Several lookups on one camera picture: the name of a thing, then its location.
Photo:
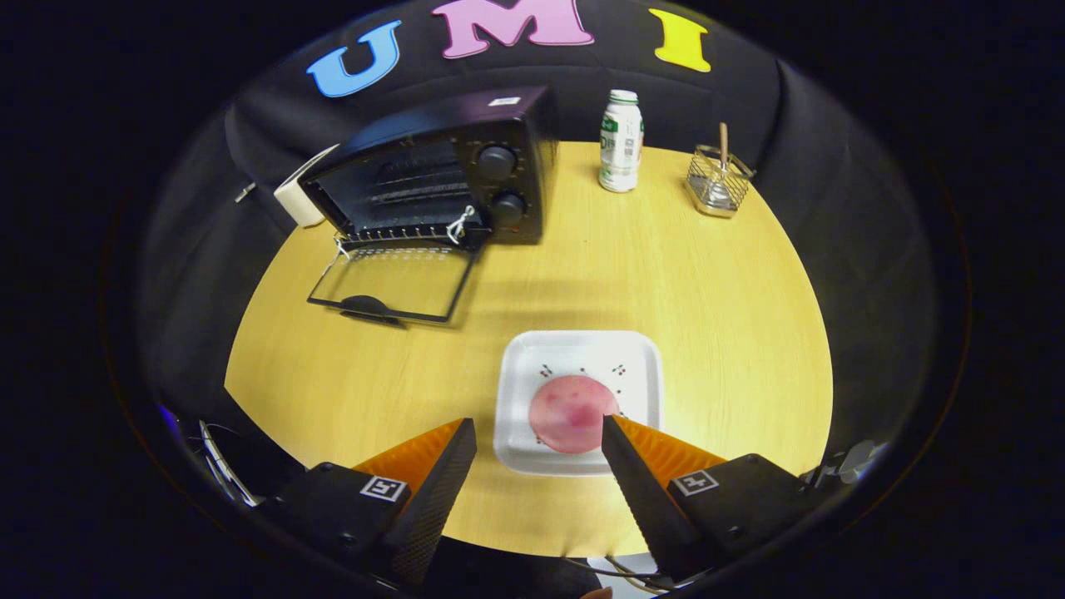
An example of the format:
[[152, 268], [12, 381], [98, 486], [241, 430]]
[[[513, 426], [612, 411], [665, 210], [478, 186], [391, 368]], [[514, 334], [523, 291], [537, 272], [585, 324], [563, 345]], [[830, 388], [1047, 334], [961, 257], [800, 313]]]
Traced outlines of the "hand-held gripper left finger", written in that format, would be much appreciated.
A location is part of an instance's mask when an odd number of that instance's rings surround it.
[[343, 567], [416, 587], [476, 452], [474, 421], [456, 418], [353, 467], [322, 462], [258, 509]]

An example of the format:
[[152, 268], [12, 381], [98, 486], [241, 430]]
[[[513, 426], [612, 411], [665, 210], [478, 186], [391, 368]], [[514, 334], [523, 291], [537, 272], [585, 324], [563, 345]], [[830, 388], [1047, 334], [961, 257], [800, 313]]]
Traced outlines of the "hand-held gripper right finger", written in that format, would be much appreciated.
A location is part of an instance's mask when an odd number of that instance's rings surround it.
[[820, 490], [768, 458], [719, 458], [620, 414], [602, 454], [659, 572], [681, 582], [746, 557], [820, 504]]

